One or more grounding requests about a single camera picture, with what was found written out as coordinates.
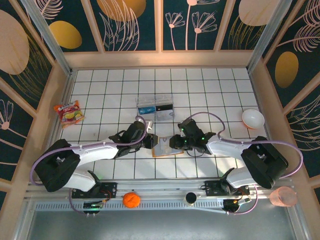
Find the black grid line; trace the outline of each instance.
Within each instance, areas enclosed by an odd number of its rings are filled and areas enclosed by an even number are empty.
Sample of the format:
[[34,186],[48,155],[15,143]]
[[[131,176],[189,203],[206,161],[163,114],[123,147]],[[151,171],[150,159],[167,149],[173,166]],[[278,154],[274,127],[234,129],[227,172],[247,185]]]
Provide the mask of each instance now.
[[[236,78],[235,78],[234,70],[232,70],[232,75],[233,75],[233,77],[234,77],[234,84],[235,84],[235,87],[236,87],[236,91],[237,91],[237,93],[238,93],[238,97],[239,97],[239,101],[240,101],[241,109],[242,109],[242,112],[244,112],[244,107],[242,106],[242,102],[241,102],[241,98],[240,98],[240,94],[239,94],[238,86],[237,86],[237,83],[236,83]],[[247,133],[248,133],[249,138],[251,139],[251,137],[250,137],[250,133],[249,133],[249,129],[248,129],[248,128],[246,128],[246,131],[247,131]]]
[[[186,81],[186,84],[187,84],[187,92],[179,92],[179,94],[188,94],[188,99],[186,98],[185,100],[189,102],[189,113],[191,115],[192,113],[192,108],[206,108],[207,110],[209,110],[209,106],[208,106],[208,99],[207,99],[207,95],[206,94],[210,94],[210,93],[214,93],[214,94],[217,94],[217,93],[220,93],[222,95],[222,93],[235,93],[234,91],[228,91],[228,92],[223,92],[222,91],[222,87],[221,87],[221,79],[219,78],[219,75],[218,75],[218,78],[219,79],[213,79],[212,81],[219,81],[219,87],[220,87],[220,92],[206,92],[206,87],[205,87],[205,82],[204,82],[204,76],[203,76],[203,71],[202,71],[202,68],[200,69],[201,70],[201,76],[202,76],[202,79],[192,79],[192,80],[188,80],[188,72],[187,72],[187,68],[183,68],[184,71],[185,71],[185,78],[186,79],[176,79],[175,81]],[[173,83],[172,83],[172,70],[169,68],[168,69],[170,72],[170,79],[166,79],[167,81],[170,80],[170,86],[171,86],[171,94],[173,94]],[[103,117],[103,114],[101,113],[101,118],[100,118],[100,126],[99,126],[99,130],[98,130],[98,140],[100,138],[100,133],[101,133],[101,128],[102,126],[101,125],[110,125],[110,124],[117,124],[117,130],[119,131],[119,128],[120,128],[120,116],[121,116],[121,109],[123,109],[121,107],[121,102],[122,102],[122,96],[123,95],[132,95],[132,93],[123,93],[123,86],[124,86],[124,77],[125,77],[125,70],[123,70],[122,72],[122,81],[110,81],[110,82],[120,82],[121,83],[121,93],[108,93],[107,94],[107,85],[105,86],[105,91],[104,91],[104,96],[103,96],[103,103],[102,103],[102,108],[99,107],[95,107],[95,108],[87,108],[87,104],[88,104],[88,100],[89,100],[89,96],[90,95],[102,95],[101,93],[100,94],[89,94],[90,92],[90,88],[91,88],[91,82],[97,82],[97,81],[93,81],[93,73],[94,71],[92,71],[92,74],[91,74],[91,81],[90,81],[90,84],[89,84],[89,89],[88,89],[88,94],[72,94],[71,97],[73,96],[86,96],[86,103],[85,103],[85,108],[84,108],[84,111],[88,110],[88,109],[91,109],[91,110],[94,110],[94,109],[102,109],[102,112],[103,112],[103,109],[119,109],[119,115],[118,115],[118,121],[117,123],[101,123],[102,121],[102,117]],[[168,92],[163,92],[163,93],[156,93],[156,69],[153,69],[153,73],[154,73],[154,94],[168,94]],[[140,95],[140,92],[139,92],[139,88],[140,88],[140,81],[141,81],[141,70],[139,69],[139,72],[138,72],[138,80],[135,81],[135,80],[130,80],[130,81],[126,81],[126,82],[138,82],[138,92],[137,92],[137,96],[139,97]],[[109,78],[109,71],[107,72],[107,80],[106,82],[109,82],[108,81],[108,78]],[[237,93],[238,93],[238,97],[239,97],[239,100],[240,100],[240,105],[236,105],[236,106],[228,106],[228,107],[241,107],[242,108],[242,111],[243,111],[243,106],[242,106],[242,102],[241,102],[241,99],[240,99],[240,92],[239,92],[239,89],[238,89],[238,85],[237,85],[237,80],[234,78],[234,79],[230,79],[230,80],[234,80],[235,81],[235,84],[236,84],[236,87],[237,87]],[[204,94],[205,95],[205,104],[203,104],[203,106],[191,106],[191,99],[190,99],[190,94],[193,93],[193,92],[190,92],[191,89],[190,86],[189,86],[189,81],[202,81],[202,84],[203,84],[203,91],[201,90],[200,92],[194,92],[194,93],[197,93],[197,94]],[[76,82],[74,83],[73,85],[73,88],[72,88],[72,93],[74,93],[74,89],[75,89],[75,84],[76,83],[88,83],[88,82]],[[241,92],[241,93],[252,93],[252,91],[245,91],[245,92]],[[105,106],[105,99],[106,99],[106,95],[120,95],[120,106],[119,107],[106,107]],[[220,106],[221,108],[223,107],[224,108],[224,112],[225,112],[225,115],[226,115],[226,118],[227,118],[227,121],[226,121],[226,124],[228,124],[228,128],[229,128],[229,134],[231,136],[231,130],[230,130],[230,126],[229,126],[229,123],[241,123],[241,121],[229,121],[228,119],[228,115],[227,115],[227,111],[226,111],[226,106],[225,106],[225,100],[224,100],[224,97],[222,95],[222,100],[223,100],[223,106]],[[126,107],[126,109],[134,109],[135,107]],[[186,108],[185,106],[178,106],[178,107],[175,107],[174,108],[176,109],[179,109],[179,108]],[[123,122],[121,124],[131,124],[132,122]],[[210,127],[210,130],[212,131],[212,126],[211,126],[211,123],[216,123],[214,120],[211,120],[210,117],[208,117],[208,120],[205,120],[205,121],[199,121],[199,123],[209,123],[209,127]],[[81,123],[81,128],[80,128],[80,134],[79,134],[79,139],[78,139],[78,143],[84,143],[84,142],[95,142],[95,141],[85,141],[83,139],[80,140],[80,137],[81,137],[81,133],[82,133],[82,130],[83,130],[83,125],[97,125],[98,123]],[[162,122],[158,122],[158,124],[154,124],[154,132],[156,132],[156,126],[158,125],[158,128],[161,126],[160,124],[162,124]],[[173,121],[172,122],[172,127],[173,127],[173,134],[174,134],[174,129],[175,129],[175,124],[177,124],[176,121]],[[196,176],[198,176],[198,166],[197,166],[197,156],[196,154],[194,154],[195,157],[189,157],[189,156],[185,156],[185,157],[179,157],[179,159],[194,159],[195,161],[195,170],[196,170]],[[217,168],[217,171],[218,171],[218,164],[217,164],[217,158],[218,156],[215,156],[215,155],[208,155],[208,156],[202,156],[201,158],[214,158],[215,160],[215,164],[216,164],[216,168]],[[134,155],[134,172],[133,172],[133,178],[136,178],[136,154]],[[156,174],[157,174],[157,165],[156,165],[156,159],[154,157],[146,157],[145,159],[153,159],[154,160],[154,177],[156,178]],[[177,157],[174,156],[174,164],[175,164],[175,177],[177,178]],[[116,166],[116,161],[114,160],[114,165],[113,165],[113,174],[112,174],[112,178],[114,179],[115,178],[115,166]]]
[[[209,113],[209,107],[208,107],[208,100],[207,100],[207,94],[206,94],[206,86],[205,86],[205,80],[204,80],[204,74],[202,72],[202,68],[201,68],[201,75],[202,75],[202,83],[203,83],[203,88],[204,88],[204,96],[205,96],[205,102],[206,102],[206,110]],[[209,118],[209,126],[210,126],[210,132],[212,132],[212,128],[211,128],[211,121],[210,121],[210,115],[208,116]],[[217,159],[216,156],[213,155],[214,158],[214,162],[215,162],[215,167],[216,167],[216,174],[218,175],[218,165],[217,165]]]

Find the metal bar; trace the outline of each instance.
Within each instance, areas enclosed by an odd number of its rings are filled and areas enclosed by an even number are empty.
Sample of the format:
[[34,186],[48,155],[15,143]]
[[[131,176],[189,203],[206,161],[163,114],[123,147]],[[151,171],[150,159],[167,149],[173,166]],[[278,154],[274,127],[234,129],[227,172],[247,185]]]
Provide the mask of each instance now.
[[273,12],[269,23],[265,26],[261,37],[259,38],[251,59],[248,64],[248,72],[249,75],[252,74],[253,70],[255,69],[256,65],[258,64],[259,60],[261,59],[264,51],[266,50],[269,42],[275,35],[278,26],[281,24],[282,19],[286,15],[288,9],[290,8],[290,5],[292,3],[292,0],[282,0],[279,1],[278,6],[276,7],[275,11]]
[[61,68],[63,69],[64,73],[67,76],[70,76],[71,71],[70,71],[69,64],[65,58],[65,55],[62,52],[59,45],[57,44],[55,37],[50,31],[46,20],[41,15],[41,12],[39,11],[37,5],[35,4],[35,1],[30,1],[30,0],[20,0],[20,1],[23,4],[26,11],[28,12],[29,16],[31,17],[34,25],[36,26],[40,34],[43,36],[52,54],[54,55],[58,63],[61,65]]

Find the leaf illustration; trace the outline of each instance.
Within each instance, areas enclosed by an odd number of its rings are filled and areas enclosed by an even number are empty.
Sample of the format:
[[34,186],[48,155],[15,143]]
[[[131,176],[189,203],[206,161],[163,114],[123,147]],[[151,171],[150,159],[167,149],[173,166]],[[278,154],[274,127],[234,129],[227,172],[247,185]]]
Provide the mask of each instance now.
[[104,24],[103,44],[106,50],[135,51],[139,44],[140,31],[134,11],[128,8],[124,1],[123,8],[116,0],[101,0],[101,3],[108,16],[106,18],[100,13]]
[[62,0],[34,0],[44,19],[53,20],[64,7]]
[[293,47],[299,52],[311,53],[320,43],[320,25],[301,27],[295,34],[294,39],[282,42],[277,47],[293,42]]
[[303,20],[309,26],[316,26],[320,24],[320,1],[309,0],[303,15]]

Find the grid tile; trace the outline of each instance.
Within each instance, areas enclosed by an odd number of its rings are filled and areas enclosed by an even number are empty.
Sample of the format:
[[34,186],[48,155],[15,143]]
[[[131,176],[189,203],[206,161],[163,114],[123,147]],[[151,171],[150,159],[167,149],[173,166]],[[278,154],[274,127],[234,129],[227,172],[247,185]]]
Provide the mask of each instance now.
[[220,85],[223,93],[236,93],[238,91],[235,80],[223,80],[220,81]]
[[120,124],[131,124],[135,121],[137,116],[136,108],[121,108],[120,109]]
[[154,159],[135,160],[134,178],[135,179],[154,179],[156,176]]
[[206,102],[207,102],[208,107],[223,107],[224,106],[224,100],[222,98],[221,93],[206,93],[205,97],[206,97]]
[[171,93],[171,81],[156,81],[155,82],[156,94],[168,94]]
[[94,70],[92,75],[92,82],[106,82],[109,70]]
[[121,101],[121,94],[108,94],[104,96],[104,103],[103,108],[104,109],[118,109],[120,108],[120,102]]
[[170,69],[156,69],[155,80],[171,80]]
[[79,70],[76,75],[76,82],[90,82],[92,78],[92,70]]
[[206,96],[203,93],[190,93],[189,99],[191,107],[207,106]]
[[139,85],[139,83],[137,81],[124,81],[122,84],[122,93],[123,94],[138,94],[138,85]]
[[80,141],[98,141],[100,124],[82,125]]
[[100,124],[102,108],[86,109],[84,111],[83,124]]
[[220,80],[235,79],[231,68],[218,68],[217,71]]
[[176,159],[176,177],[177,178],[196,178],[197,167],[194,158]]
[[215,157],[197,158],[196,169],[198,178],[218,177],[218,169]]
[[217,80],[204,80],[206,93],[221,93],[220,83]]
[[187,68],[186,76],[188,80],[202,80],[202,72],[200,68]]
[[121,99],[121,108],[135,108],[137,106],[136,104],[137,97],[138,97],[137,94],[123,95]]
[[172,81],[171,84],[173,93],[188,93],[188,84],[186,80]]
[[226,107],[241,106],[238,93],[222,93],[222,96]]
[[73,95],[86,95],[89,93],[90,82],[76,82],[73,87]]
[[236,87],[238,92],[253,92],[253,88],[250,80],[236,80]]
[[135,176],[134,159],[116,159],[114,164],[114,179],[133,179]]
[[120,109],[103,109],[102,124],[119,124]]
[[122,81],[123,79],[124,79],[124,70],[123,69],[109,70],[108,82]]
[[176,160],[174,158],[155,159],[155,178],[171,179],[176,177]]
[[154,69],[140,69],[140,81],[154,81],[156,79]]
[[202,76],[204,80],[218,80],[216,68],[202,68]]
[[122,82],[120,81],[108,81],[106,83],[106,94],[121,94]]
[[171,69],[171,80],[186,80],[187,74],[185,68],[173,68]]
[[174,93],[173,94],[174,107],[190,107],[188,93]]
[[204,93],[205,88],[202,81],[189,81],[188,80],[189,93]]
[[255,94],[253,92],[239,93],[242,106],[257,106]]
[[240,106],[226,106],[226,115],[229,122],[241,122],[242,121],[242,107]]
[[105,94],[106,85],[107,85],[107,83],[102,82],[102,81],[91,82],[89,95],[90,94]]
[[62,130],[61,138],[67,141],[78,141],[81,133],[81,125],[72,125]]
[[139,82],[139,94],[155,94],[155,82],[154,81],[140,81]]
[[[225,123],[225,138],[248,140],[265,136],[264,128],[247,129],[242,111],[258,109],[251,81],[244,68],[117,69],[79,71],[70,101],[79,100],[85,120],[69,126],[61,137],[70,143],[103,141],[127,130],[137,114],[136,97],[173,93],[175,118],[156,122],[150,133],[160,137],[180,134],[178,124],[197,112],[217,114]],[[213,116],[194,117],[204,133],[219,132],[222,124]],[[101,179],[209,178],[222,176],[242,163],[221,155],[183,154],[154,158],[142,148],[119,159],[104,159],[80,169],[94,170]]]
[[118,132],[118,124],[101,124],[99,130],[99,141],[106,140]]
[[87,109],[102,109],[104,105],[104,95],[89,95],[86,102]]
[[249,79],[248,71],[244,68],[233,68],[232,69],[235,79]]
[[139,69],[125,69],[123,75],[124,81],[139,81]]

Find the line-drawn flower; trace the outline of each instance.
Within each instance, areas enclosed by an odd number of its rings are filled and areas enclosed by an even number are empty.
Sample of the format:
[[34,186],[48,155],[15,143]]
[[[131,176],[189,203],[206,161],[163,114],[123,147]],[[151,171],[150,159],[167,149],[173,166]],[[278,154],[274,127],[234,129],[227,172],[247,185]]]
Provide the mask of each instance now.
[[26,139],[27,138],[26,136],[23,136],[22,134],[10,128],[10,120],[12,118],[13,112],[14,112],[14,104],[10,101],[7,101],[5,104],[5,101],[0,99],[0,130],[9,130],[14,134],[17,134],[18,136]]
[[192,23],[195,32],[194,50],[197,50],[197,39],[198,34],[207,33],[217,30],[215,12],[207,13],[204,12],[201,17],[199,17],[199,12],[192,13]]
[[[20,133],[17,133],[16,131],[13,131],[12,129],[9,128],[10,126],[10,120],[12,118],[12,114],[14,112],[14,104],[10,101],[7,101],[6,102],[6,105],[5,105],[5,101],[3,101],[2,99],[0,99],[0,130],[9,130],[23,138],[27,138],[23,135],[21,135]],[[19,150],[22,150],[23,148],[18,146],[18,145],[15,145],[11,142],[8,142],[6,140],[3,140],[0,138],[0,142],[1,143],[4,143],[6,145],[9,145],[11,147],[14,147],[16,149],[19,149]],[[3,162],[3,161],[0,161],[0,164],[3,164],[3,165],[13,165],[13,166],[16,166],[17,163],[10,163],[10,162]]]
[[183,21],[184,17],[181,15],[181,12],[179,12],[179,13],[174,12],[174,13],[172,13],[172,15],[170,12],[168,12],[165,14],[165,19],[166,19],[166,22],[169,24],[173,50],[176,50],[175,43],[174,43],[174,36],[172,34],[172,29],[186,25],[186,21]]
[[188,26],[189,26],[189,16],[190,8],[195,5],[205,5],[205,4],[216,4],[220,0],[186,0],[186,3],[189,5],[187,15],[186,15],[186,27],[185,27],[185,50],[188,50]]

